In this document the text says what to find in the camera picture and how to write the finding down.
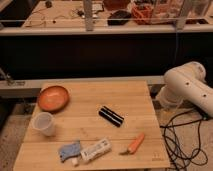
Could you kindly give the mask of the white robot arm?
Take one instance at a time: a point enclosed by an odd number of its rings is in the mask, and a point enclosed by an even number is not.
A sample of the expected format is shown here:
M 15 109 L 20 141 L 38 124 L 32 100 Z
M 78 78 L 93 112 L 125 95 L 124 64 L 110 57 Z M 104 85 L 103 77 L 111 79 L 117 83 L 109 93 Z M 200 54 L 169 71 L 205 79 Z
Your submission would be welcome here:
M 175 108 L 186 99 L 213 117 L 213 88 L 205 83 L 205 77 L 204 66 L 196 61 L 169 69 L 156 99 L 166 109 Z

